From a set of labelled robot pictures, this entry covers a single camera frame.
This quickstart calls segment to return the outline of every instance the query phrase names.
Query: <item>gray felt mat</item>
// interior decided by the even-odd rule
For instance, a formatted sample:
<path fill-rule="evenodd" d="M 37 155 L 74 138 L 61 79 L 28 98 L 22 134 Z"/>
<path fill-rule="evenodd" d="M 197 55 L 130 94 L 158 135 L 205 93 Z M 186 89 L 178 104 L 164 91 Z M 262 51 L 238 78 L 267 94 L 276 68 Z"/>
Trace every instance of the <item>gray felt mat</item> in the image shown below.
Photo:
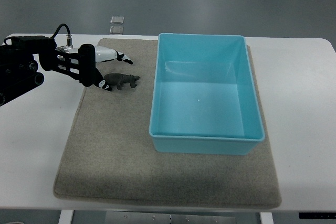
<path fill-rule="evenodd" d="M 112 92 L 85 88 L 66 144 L 54 194 L 114 204 L 273 208 L 281 203 L 266 138 L 246 156 L 159 153 L 149 136 L 157 41 L 102 39 L 134 64 L 99 63 L 102 74 L 139 75 Z"/>

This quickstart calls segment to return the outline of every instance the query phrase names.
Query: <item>gray toy hippo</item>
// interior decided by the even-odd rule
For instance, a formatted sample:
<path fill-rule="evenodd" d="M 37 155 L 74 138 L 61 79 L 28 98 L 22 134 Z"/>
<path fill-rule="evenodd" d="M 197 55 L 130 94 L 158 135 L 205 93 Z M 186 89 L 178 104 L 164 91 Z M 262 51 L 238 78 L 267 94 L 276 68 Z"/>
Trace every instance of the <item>gray toy hippo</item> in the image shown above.
<path fill-rule="evenodd" d="M 131 88 L 135 88 L 137 86 L 135 81 L 138 81 L 140 77 L 122 73 L 109 73 L 104 76 L 104 79 L 108 85 L 117 86 L 117 89 L 121 90 L 124 83 L 129 83 Z"/>

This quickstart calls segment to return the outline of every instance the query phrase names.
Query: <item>robotic arm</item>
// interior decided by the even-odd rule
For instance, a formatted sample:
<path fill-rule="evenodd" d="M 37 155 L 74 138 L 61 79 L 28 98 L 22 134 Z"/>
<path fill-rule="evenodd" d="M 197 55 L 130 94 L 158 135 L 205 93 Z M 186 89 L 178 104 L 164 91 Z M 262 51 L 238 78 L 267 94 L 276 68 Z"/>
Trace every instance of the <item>robotic arm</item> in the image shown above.
<path fill-rule="evenodd" d="M 57 47 L 54 37 L 60 28 L 67 28 L 67 45 Z M 125 54 L 113 49 L 84 44 L 72 48 L 71 34 L 66 24 L 61 24 L 49 38 L 45 36 L 9 37 L 0 46 L 0 106 L 40 86 L 44 75 L 37 72 L 38 63 L 33 54 L 38 54 L 45 71 L 55 71 L 78 80 L 85 87 L 92 84 L 111 91 L 96 68 L 96 62 L 117 59 L 133 64 Z"/>

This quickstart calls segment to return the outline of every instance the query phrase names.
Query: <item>plastic container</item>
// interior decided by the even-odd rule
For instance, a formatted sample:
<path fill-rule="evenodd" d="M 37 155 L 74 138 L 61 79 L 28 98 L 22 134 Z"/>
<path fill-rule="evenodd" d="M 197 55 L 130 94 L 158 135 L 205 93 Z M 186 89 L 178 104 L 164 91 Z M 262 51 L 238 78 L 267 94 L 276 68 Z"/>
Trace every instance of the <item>plastic container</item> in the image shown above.
<path fill-rule="evenodd" d="M 245 155 L 264 140 L 244 37 L 160 34 L 157 56 L 157 151 Z"/>

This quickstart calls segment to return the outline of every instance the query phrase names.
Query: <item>gray floor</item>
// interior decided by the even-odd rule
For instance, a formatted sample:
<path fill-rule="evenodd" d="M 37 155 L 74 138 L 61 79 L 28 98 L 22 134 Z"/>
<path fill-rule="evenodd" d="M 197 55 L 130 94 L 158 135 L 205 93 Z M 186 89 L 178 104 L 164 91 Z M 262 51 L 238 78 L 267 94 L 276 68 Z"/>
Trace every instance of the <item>gray floor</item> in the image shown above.
<path fill-rule="evenodd" d="M 336 0 L 0 0 L 0 39 L 12 33 L 51 34 L 60 23 L 73 34 L 108 34 L 111 16 L 123 15 L 125 35 L 324 38 L 336 49 L 335 14 Z M 0 211 L 2 217 L 12 213 Z M 275 223 L 296 223 L 288 218 L 297 214 L 278 214 Z"/>

